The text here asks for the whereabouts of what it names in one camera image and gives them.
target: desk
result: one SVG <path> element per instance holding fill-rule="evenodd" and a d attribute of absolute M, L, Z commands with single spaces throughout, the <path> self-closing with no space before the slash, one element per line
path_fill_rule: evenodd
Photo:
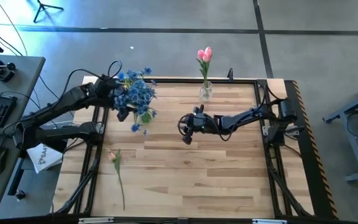
<path fill-rule="evenodd" d="M 85 77 L 84 83 L 95 80 Z M 200 84 L 156 81 L 158 98 L 153 100 L 151 107 L 158 115 L 145 127 L 146 137 L 130 131 L 132 116 L 120 123 L 116 112 L 109 113 L 91 216 L 273 218 L 260 124 L 254 122 L 240 127 L 228 142 L 216 135 L 194 134 L 188 146 L 181 141 L 177 122 L 184 114 L 191 113 L 194 106 L 200 105 Z M 268 84 L 278 97 L 287 96 L 283 80 L 268 80 Z M 213 91 L 213 99 L 205 103 L 205 113 L 234 115 L 256 107 L 253 85 L 216 83 Z M 92 114 L 93 108 L 79 110 L 74 121 L 91 121 Z M 296 141 L 286 139 L 286 142 L 299 150 Z M 126 210 L 122 209 L 114 164 L 107 159 L 109 149 L 122 151 Z M 84 154 L 85 146 L 65 154 L 53 199 L 56 210 L 78 185 Z M 321 200 L 312 205 L 309 186 L 315 183 L 308 183 L 303 159 L 284 147 L 281 154 L 289 189 L 305 210 L 321 214 L 317 205 L 325 202 Z M 277 192 L 283 210 L 283 197 L 281 191 Z M 86 199 L 84 196 L 81 211 Z"/>
<path fill-rule="evenodd" d="M 43 57 L 20 57 L 9 55 L 0 55 L 0 59 L 4 63 L 13 62 L 16 65 L 16 74 L 12 80 L 7 83 L 0 81 L 0 93 L 3 91 L 14 91 L 30 96 L 40 75 L 41 69 L 45 63 L 45 59 Z M 24 109 L 27 105 L 27 102 L 29 101 L 23 96 L 14 96 L 17 97 L 16 107 L 14 108 L 6 124 L 17 121 L 23 115 Z M 3 139 L 4 136 L 0 135 L 0 145 Z M 20 153 L 20 151 L 15 148 L 12 139 L 8 139 L 4 146 L 8 147 L 9 151 L 6 168 L 4 172 L 0 174 L 0 202 Z"/>

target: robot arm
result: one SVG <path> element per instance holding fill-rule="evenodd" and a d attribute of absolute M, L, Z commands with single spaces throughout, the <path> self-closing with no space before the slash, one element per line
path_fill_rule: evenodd
<path fill-rule="evenodd" d="M 40 143 L 50 141 L 81 138 L 87 144 L 97 144 L 100 140 L 99 130 L 92 122 L 85 122 L 77 127 L 63 127 L 44 130 L 41 125 L 72 110 L 80 110 L 89 106 L 101 106 L 115 109 L 114 97 L 126 93 L 124 86 L 109 76 L 102 75 L 96 83 L 88 83 L 72 88 L 53 104 L 31 113 L 21 119 L 13 131 L 13 140 L 18 149 L 26 150 Z M 133 108 L 120 109 L 119 121 L 124 121 Z"/>
<path fill-rule="evenodd" d="M 279 114 L 276 116 L 270 112 L 272 105 L 278 105 Z M 214 115 L 210 117 L 203 113 L 204 105 L 200 108 L 195 107 L 193 114 L 184 115 L 178 123 L 179 132 L 184 131 L 183 142 L 191 144 L 193 133 L 201 132 L 203 134 L 218 134 L 222 140 L 225 135 L 231 135 L 238 127 L 259 121 L 261 119 L 270 119 L 275 121 L 275 125 L 269 128 L 269 140 L 283 143 L 283 134 L 287 126 L 296 120 L 295 110 L 292 108 L 291 101 L 288 99 L 274 100 L 269 104 L 263 104 L 257 108 L 251 108 L 249 111 L 237 114 L 235 116 Z"/>

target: tripod stand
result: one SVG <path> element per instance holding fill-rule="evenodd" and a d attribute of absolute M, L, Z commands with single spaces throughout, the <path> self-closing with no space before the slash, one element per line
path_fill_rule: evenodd
<path fill-rule="evenodd" d="M 64 10 L 64 8 L 62 8 L 62 7 L 50 6 L 50 5 L 42 4 L 42 3 L 40 2 L 40 0 L 37 0 L 37 2 L 38 2 L 38 4 L 40 5 L 40 7 L 38 8 L 38 11 L 37 11 L 37 13 L 36 13 L 36 15 L 35 15 L 35 18 L 34 18 L 34 20 L 33 20 L 34 23 L 37 23 L 37 17 L 38 17 L 38 15 L 40 14 L 40 12 L 42 12 L 42 11 L 44 11 L 44 10 L 50 8 L 50 7 L 51 7 L 51 8 L 54 8 L 54 9 Z"/>

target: blue flower bouquet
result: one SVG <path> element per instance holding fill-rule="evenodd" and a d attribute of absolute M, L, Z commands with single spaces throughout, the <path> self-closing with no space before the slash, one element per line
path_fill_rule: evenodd
<path fill-rule="evenodd" d="M 127 105 L 135 109 L 134 124 L 131 127 L 132 132 L 139 131 L 143 124 L 150 123 L 157 115 L 157 111 L 149 107 L 152 99 L 156 98 L 155 90 L 152 88 L 156 84 L 152 80 L 152 84 L 148 85 L 143 80 L 144 76 L 150 75 L 151 72 L 150 68 L 145 68 L 139 72 L 128 70 L 126 74 L 124 72 L 118 74 L 118 79 L 124 84 L 127 94 L 115 97 L 114 105 L 117 110 L 125 108 Z"/>

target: yellow and black tape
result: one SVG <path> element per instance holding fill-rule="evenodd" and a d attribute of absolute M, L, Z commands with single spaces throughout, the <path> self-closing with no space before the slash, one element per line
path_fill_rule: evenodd
<path fill-rule="evenodd" d="M 303 100 L 302 100 L 302 97 L 301 97 L 301 93 L 299 91 L 298 83 L 296 81 L 293 81 L 293 85 L 295 87 L 295 92 L 296 92 L 296 95 L 297 95 L 298 100 L 299 100 L 299 104 L 300 104 L 300 108 L 301 108 L 302 113 L 303 113 L 303 117 L 305 119 L 305 123 L 306 123 L 305 128 L 306 128 L 306 130 L 308 132 L 308 135 L 310 137 L 311 147 L 313 148 L 314 154 L 316 156 L 319 171 L 320 171 L 320 174 L 321 174 L 321 179 L 324 182 L 324 187 L 325 187 L 326 192 L 327 192 L 327 198 L 328 198 L 329 203 L 331 205 L 333 215 L 336 218 L 339 218 L 338 214 L 337 214 L 336 207 L 335 207 L 334 199 L 333 199 L 333 193 L 331 192 L 331 189 L 329 188 L 329 185 L 328 185 L 327 176 L 326 176 L 326 173 L 324 171 L 323 164 L 321 162 L 321 158 L 320 158 L 320 155 L 319 155 L 318 150 L 317 150 L 316 141 L 314 140 L 314 135 L 313 135 L 313 132 L 311 130 L 311 125 L 310 125 L 310 122 L 309 122 L 309 119 L 308 119 L 308 115 L 306 114 L 305 105 L 303 104 Z"/>

